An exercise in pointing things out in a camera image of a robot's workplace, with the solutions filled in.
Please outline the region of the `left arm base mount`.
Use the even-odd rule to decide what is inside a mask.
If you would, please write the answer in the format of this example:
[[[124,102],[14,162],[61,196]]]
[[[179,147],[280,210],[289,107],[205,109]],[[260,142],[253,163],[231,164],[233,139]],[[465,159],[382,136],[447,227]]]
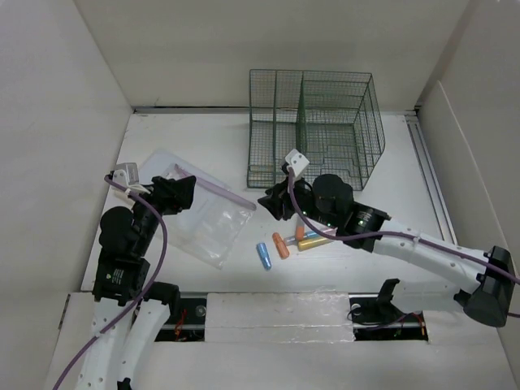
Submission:
[[[155,336],[155,342],[198,342],[205,339],[207,295],[181,292],[174,284],[154,282],[145,300],[155,299],[167,307],[169,317]]]

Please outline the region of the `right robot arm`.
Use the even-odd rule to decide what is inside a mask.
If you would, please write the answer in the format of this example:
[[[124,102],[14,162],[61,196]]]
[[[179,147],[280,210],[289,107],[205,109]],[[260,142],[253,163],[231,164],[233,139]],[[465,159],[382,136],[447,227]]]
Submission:
[[[325,234],[328,240],[396,258],[443,278],[438,288],[385,280],[375,300],[383,319],[422,310],[461,311],[478,323],[500,328],[511,315],[519,279],[507,249],[468,249],[423,234],[355,201],[352,187],[333,174],[321,175],[313,184],[288,175],[258,203],[277,220],[299,215],[314,232],[319,224],[333,228],[334,235]]]

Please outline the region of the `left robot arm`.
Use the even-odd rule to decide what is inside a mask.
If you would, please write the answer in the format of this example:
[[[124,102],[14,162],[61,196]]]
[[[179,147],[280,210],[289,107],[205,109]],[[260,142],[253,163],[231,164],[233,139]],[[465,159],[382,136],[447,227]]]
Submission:
[[[158,282],[145,254],[157,230],[167,233],[164,217],[191,207],[196,181],[155,176],[151,184],[124,189],[132,208],[102,215],[91,336],[79,353],[84,362],[76,388],[136,388],[159,331],[179,317],[178,287]]]

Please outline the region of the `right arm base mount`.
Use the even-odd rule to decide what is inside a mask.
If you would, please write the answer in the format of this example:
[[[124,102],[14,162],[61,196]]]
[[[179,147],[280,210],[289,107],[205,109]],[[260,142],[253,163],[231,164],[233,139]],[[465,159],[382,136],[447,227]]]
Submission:
[[[378,293],[349,294],[346,317],[355,341],[428,341],[423,313],[405,313],[392,304],[398,282],[387,279]]]

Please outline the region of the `clear zip pouch purple zipper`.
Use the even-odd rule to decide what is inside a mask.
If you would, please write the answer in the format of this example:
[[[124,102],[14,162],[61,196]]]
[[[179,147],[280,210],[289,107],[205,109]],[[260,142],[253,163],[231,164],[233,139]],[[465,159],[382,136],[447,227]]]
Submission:
[[[221,268],[256,211],[255,204],[234,193],[223,181],[164,149],[155,150],[139,167],[142,184],[150,183],[155,176],[196,178],[191,207],[164,218],[167,240],[185,253]]]

